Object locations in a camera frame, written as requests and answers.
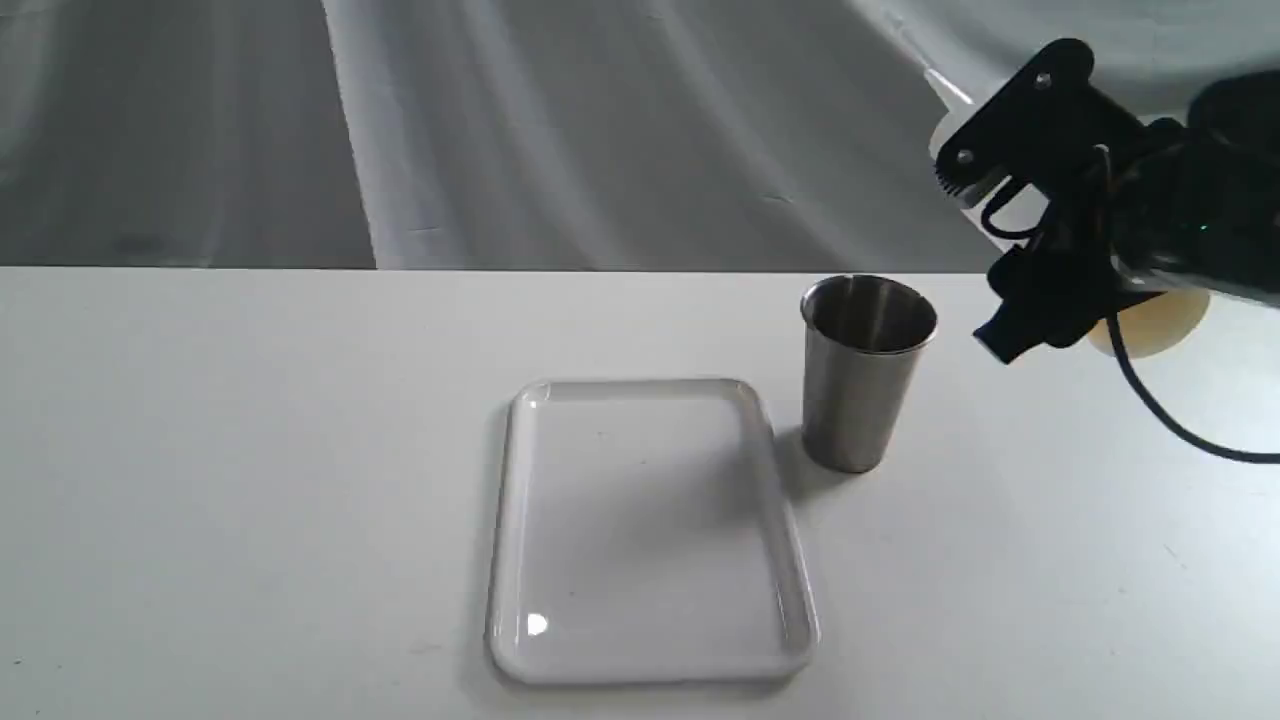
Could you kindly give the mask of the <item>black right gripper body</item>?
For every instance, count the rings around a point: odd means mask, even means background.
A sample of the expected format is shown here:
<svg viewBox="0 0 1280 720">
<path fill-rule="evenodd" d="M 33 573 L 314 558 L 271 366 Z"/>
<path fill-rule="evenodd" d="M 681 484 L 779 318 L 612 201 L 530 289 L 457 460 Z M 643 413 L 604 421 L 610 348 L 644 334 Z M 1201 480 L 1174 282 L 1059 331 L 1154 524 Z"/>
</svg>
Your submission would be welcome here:
<svg viewBox="0 0 1280 720">
<path fill-rule="evenodd" d="M 980 227 L 1001 238 L 1025 240 L 988 269 L 987 284 L 998 299 L 993 315 L 974 329 L 977 342 L 996 360 L 1010 364 L 1033 348 L 1069 348 L 1087 340 L 1105 355 L 1129 354 L 1135 333 L 1120 328 L 1117 314 L 1128 288 L 1153 293 L 1121 277 L 1106 242 L 1108 202 L 1116 186 L 1112 154 L 1094 150 L 1083 186 L 1047 208 L 1028 229 L 1006 231 L 995 215 L 1023 191 L 1009 181 L 980 214 Z"/>
</svg>

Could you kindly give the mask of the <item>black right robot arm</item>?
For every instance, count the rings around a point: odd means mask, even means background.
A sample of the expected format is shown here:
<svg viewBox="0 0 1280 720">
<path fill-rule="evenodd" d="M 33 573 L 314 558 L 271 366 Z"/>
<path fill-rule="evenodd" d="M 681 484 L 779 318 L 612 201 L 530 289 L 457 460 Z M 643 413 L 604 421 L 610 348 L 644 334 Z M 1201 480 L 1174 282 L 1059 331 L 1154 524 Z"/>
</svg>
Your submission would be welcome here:
<svg viewBox="0 0 1280 720">
<path fill-rule="evenodd" d="M 1001 363 L 1066 348 L 1108 316 L 1184 288 L 1277 305 L 1277 72 L 1220 79 L 1184 120 L 1143 122 L 1083 83 L 992 101 L 1006 204 L 1046 209 L 987 273 L 998 297 L 975 340 Z"/>
</svg>

